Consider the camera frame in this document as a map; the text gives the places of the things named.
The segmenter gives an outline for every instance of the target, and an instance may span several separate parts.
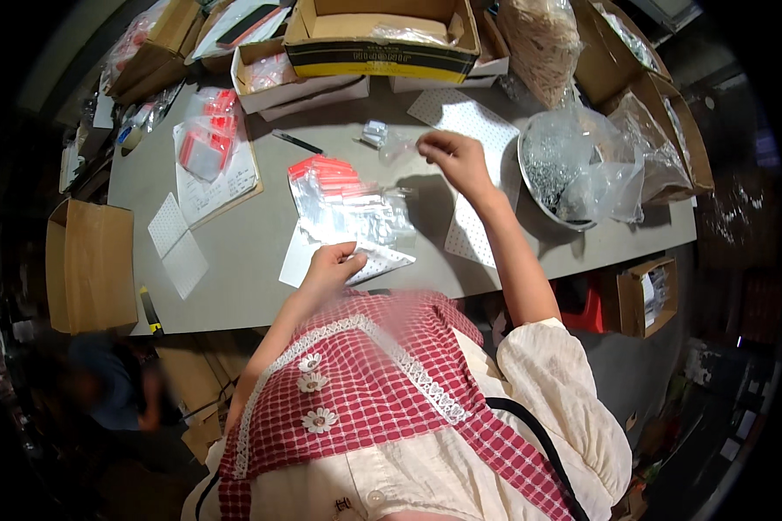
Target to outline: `red checkered apron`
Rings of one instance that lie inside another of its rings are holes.
[[[455,429],[549,518],[573,519],[548,460],[487,407],[452,328],[479,345],[483,338],[454,301],[434,292],[347,295],[303,324],[258,379],[220,463],[223,519],[249,519],[250,483],[261,474],[440,429]],[[328,382],[301,392],[299,362],[316,354],[313,371]],[[318,408],[338,416],[328,432],[302,426]]]

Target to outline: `cream blouse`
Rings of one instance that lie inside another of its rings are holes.
[[[550,435],[585,513],[592,520],[608,519],[629,484],[631,451],[623,429],[597,400],[580,341],[555,318],[525,324],[501,342],[500,373],[472,340],[454,333],[484,396],[527,408]],[[542,450],[513,414],[495,413]],[[209,450],[211,475],[186,499],[183,521],[194,520],[224,447],[225,438]],[[338,512],[342,498],[352,508]],[[337,514],[342,521],[374,521],[403,510],[469,520],[547,519],[451,428],[281,468],[252,482],[252,519],[329,521]],[[202,502],[200,519],[219,518],[215,486]]]

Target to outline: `black phone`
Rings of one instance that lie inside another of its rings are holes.
[[[233,47],[238,40],[254,30],[264,18],[273,14],[276,9],[280,10],[281,6],[277,4],[266,4],[255,9],[250,15],[246,16],[234,27],[229,29],[223,36],[220,36],[218,38],[218,45],[220,47]]]

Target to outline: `white button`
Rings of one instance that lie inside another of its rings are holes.
[[[368,496],[365,499],[365,502],[371,508],[376,508],[379,505],[385,503],[385,495],[378,490],[372,490],[368,492]]]

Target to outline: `workbench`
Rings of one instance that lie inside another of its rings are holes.
[[[375,149],[355,141],[369,119],[385,121],[411,138],[429,130],[406,114],[420,92],[393,94],[387,78],[371,80],[367,99],[336,103],[271,123],[258,115],[248,116],[264,190],[193,229],[209,261],[209,271],[184,301],[162,266],[147,225],[168,193],[177,194],[172,129],[183,119],[197,85],[182,89],[166,119],[134,151],[126,157],[120,149],[115,152],[107,203],[134,213],[134,291],[142,284],[148,287],[166,333],[269,325],[283,300],[294,291],[278,280],[298,220],[287,167],[312,154],[274,138],[272,129],[281,129],[322,148],[329,157],[352,163],[364,181],[417,189],[410,217],[418,237],[413,248],[401,250],[417,257],[417,261],[358,284],[356,289],[427,288],[452,298],[500,289],[495,269],[444,251],[455,195],[436,166],[411,158],[386,168],[379,164]],[[533,112],[542,110],[541,106],[537,111],[520,109],[498,86],[465,89],[464,93],[519,129]],[[511,147],[504,154],[503,164],[515,161],[515,149]],[[548,278],[616,264],[696,240],[689,200],[646,208],[646,221],[637,226],[606,219],[579,234],[550,221],[522,185],[516,215]],[[138,298],[136,302],[140,321],[133,334],[148,334],[142,303]]]

